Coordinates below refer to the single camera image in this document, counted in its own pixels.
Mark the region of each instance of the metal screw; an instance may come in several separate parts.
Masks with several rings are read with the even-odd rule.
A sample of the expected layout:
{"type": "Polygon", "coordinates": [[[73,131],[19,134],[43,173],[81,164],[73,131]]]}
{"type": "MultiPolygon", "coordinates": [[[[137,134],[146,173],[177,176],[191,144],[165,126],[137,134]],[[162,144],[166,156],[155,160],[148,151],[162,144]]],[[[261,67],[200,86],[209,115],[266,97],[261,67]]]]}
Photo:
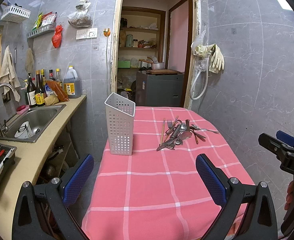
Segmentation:
{"type": "Polygon", "coordinates": [[[59,183],[59,181],[60,181],[59,178],[53,178],[53,179],[51,180],[51,183],[52,183],[52,184],[57,184],[57,183],[59,183]]]}
{"type": "Polygon", "coordinates": [[[234,177],[230,178],[230,181],[231,181],[232,184],[238,184],[238,182],[239,182],[239,180],[237,178],[234,178],[234,177]]]}
{"type": "Polygon", "coordinates": [[[260,183],[260,186],[262,186],[262,187],[267,187],[267,183],[264,182],[264,181],[262,181],[262,182],[260,183]]]}
{"type": "Polygon", "coordinates": [[[25,182],[22,184],[22,186],[23,186],[23,187],[28,187],[29,184],[30,184],[29,181],[25,181],[25,182]]]}

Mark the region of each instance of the blue gripper pad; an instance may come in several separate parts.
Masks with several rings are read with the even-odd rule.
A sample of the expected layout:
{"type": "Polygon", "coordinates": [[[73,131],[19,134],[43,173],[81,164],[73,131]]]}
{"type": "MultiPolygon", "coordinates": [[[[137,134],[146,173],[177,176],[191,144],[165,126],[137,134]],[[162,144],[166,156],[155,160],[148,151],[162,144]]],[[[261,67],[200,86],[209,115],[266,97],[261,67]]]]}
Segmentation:
{"type": "Polygon", "coordinates": [[[201,155],[196,158],[196,169],[215,204],[224,207],[227,203],[226,188],[201,155]]]}
{"type": "Polygon", "coordinates": [[[88,155],[65,186],[64,198],[62,201],[66,207],[76,202],[84,184],[93,170],[93,165],[93,157],[92,155],[88,155]]]}
{"type": "Polygon", "coordinates": [[[284,143],[286,143],[287,145],[289,145],[290,147],[294,147],[294,137],[279,130],[277,131],[276,133],[276,138],[279,140],[279,141],[282,141],[284,143]]]}

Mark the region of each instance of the jar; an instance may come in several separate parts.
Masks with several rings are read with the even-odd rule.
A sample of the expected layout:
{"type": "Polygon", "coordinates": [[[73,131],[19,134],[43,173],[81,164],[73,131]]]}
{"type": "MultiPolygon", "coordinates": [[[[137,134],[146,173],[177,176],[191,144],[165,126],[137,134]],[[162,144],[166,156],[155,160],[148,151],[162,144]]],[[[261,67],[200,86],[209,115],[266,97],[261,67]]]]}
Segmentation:
{"type": "Polygon", "coordinates": [[[132,47],[132,34],[126,36],[126,47],[132,47]]]}
{"type": "Polygon", "coordinates": [[[136,40],[136,39],[132,40],[132,46],[134,48],[138,48],[138,40],[136,40]]]}

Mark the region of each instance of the pink wall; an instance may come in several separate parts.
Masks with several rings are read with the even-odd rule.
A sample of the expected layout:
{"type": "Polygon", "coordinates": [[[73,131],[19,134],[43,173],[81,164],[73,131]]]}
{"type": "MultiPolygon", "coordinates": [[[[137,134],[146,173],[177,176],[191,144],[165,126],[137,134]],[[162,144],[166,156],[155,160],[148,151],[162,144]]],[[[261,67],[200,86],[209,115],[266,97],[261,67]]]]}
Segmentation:
{"type": "Polygon", "coordinates": [[[168,69],[185,71],[188,36],[188,2],[171,12],[168,69]]]}

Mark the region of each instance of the cooking pot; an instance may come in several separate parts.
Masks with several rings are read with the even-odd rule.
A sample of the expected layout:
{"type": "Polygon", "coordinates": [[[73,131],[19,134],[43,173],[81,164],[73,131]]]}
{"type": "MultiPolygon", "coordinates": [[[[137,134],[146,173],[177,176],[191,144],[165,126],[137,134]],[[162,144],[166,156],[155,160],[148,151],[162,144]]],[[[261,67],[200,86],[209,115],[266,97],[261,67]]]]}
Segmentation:
{"type": "Polygon", "coordinates": [[[145,59],[139,59],[139,61],[150,63],[152,70],[155,70],[155,69],[165,69],[165,62],[153,63],[153,62],[147,61],[145,59]]]}

